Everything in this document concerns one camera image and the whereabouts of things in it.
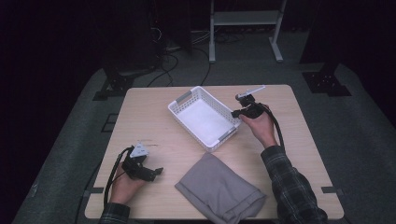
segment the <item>dark background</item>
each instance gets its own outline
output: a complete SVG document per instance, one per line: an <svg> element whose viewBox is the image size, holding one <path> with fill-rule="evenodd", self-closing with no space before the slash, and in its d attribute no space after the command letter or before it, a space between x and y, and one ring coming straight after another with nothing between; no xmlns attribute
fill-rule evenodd
<svg viewBox="0 0 396 224"><path fill-rule="evenodd" d="M168 19L163 13L171 18L177 15L166 9L163 4L166 1L158 5L155 1L142 2L148 8L145 13L150 24L164 25ZM241 1L237 5L234 2L217 1L216 7L235 10L278 7L278 1L266 4L259 0ZM208 28L209 1L190 0L186 4L178 0L168 4L187 7L192 29ZM102 67L106 49L127 33L134 41L118 41L127 46L122 48L123 53L131 53L126 58L150 66L150 59L158 54L151 46L136 45L147 34L126 29L128 23L120 24L120 15L130 13L125 10L128 7L121 6L134 7L121 0L112 1L112 5L104 0L1 1L0 74L5 104L1 109L0 218L6 223L14 218L26 197L81 90ZM393 124L395 8L392 1L379 0L343 3L289 0L282 23L286 31L311 29L302 63L324 62L331 50L341 63L358 74ZM135 54L142 51L148 61L137 62L142 57Z"/></svg>

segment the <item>white plastic basket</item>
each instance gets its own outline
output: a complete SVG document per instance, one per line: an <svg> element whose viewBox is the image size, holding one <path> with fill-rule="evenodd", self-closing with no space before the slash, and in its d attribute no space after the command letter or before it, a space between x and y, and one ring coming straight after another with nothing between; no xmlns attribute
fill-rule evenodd
<svg viewBox="0 0 396 224"><path fill-rule="evenodd" d="M213 152L230 138L241 124L232 110L202 87L194 87L169 104L174 118L208 152Z"/></svg>

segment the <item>gray carpet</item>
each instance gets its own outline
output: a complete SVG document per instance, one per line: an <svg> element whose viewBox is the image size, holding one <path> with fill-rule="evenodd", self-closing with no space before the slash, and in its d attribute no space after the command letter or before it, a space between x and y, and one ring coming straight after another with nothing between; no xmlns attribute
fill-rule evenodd
<svg viewBox="0 0 396 224"><path fill-rule="evenodd" d="M204 86L288 84L303 111L318 151L328 170L348 220L354 224L393 223L396 220L396 132L362 87L359 78L343 65L335 75L352 96L313 94L302 72L318 71L321 64L299 64L308 33L282 32L278 45L284 57L277 63L268 33L245 35L245 39L217 45L217 61L210 65ZM208 51L207 43L195 46ZM150 86L197 86L209 63L200 50L173 53L177 67ZM163 67L176 60L164 56ZM139 77L134 87L146 87L163 70ZM36 192L28 195L14 223L95 223L80 202L84 189L94 181L95 167L106 151L111 133L103 133L107 116L118 113L122 97L93 101L106 80L103 70L92 75L76 102L51 153L36 178ZM332 223L348 223L346 219Z"/></svg>

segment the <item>wooden table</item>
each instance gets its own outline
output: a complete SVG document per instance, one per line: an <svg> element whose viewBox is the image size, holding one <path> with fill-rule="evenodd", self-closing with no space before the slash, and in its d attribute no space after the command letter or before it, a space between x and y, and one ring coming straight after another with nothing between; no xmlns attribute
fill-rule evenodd
<svg viewBox="0 0 396 224"><path fill-rule="evenodd" d="M215 98L231 108L240 109L234 99L237 93L259 86L207 86ZM163 173L147 183L131 201L130 218L137 219L204 219L175 184L205 153L205 149L173 118L167 106L192 87L138 88L128 90L103 163L94 183L104 188L117 156L127 147L141 142L149 151L145 167L163 167ZM318 206L330 219L342 218L344 210L336 193L323 193L332 182L318 154L315 142L291 87L267 86L253 93L256 102L267 104L276 116L283 134L287 155L292 164L311 183ZM262 162L262 145L249 127L242 123L235 135L221 145L214 155L247 182L268 195L256 218L274 219L276 200L271 180ZM103 211L103 193L91 194L85 215L99 218Z"/></svg>

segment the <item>plaid shirt sleeve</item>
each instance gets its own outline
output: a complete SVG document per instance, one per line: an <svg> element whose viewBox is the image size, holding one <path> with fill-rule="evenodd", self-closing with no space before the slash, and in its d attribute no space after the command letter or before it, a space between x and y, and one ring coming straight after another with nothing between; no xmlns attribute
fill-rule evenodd
<svg viewBox="0 0 396 224"><path fill-rule="evenodd" d="M292 167L283 147L268 147L262 160L272 180L280 223L327 223L308 180Z"/></svg>
<svg viewBox="0 0 396 224"><path fill-rule="evenodd" d="M100 224L127 223L130 208L120 203L108 203L100 217Z"/></svg>

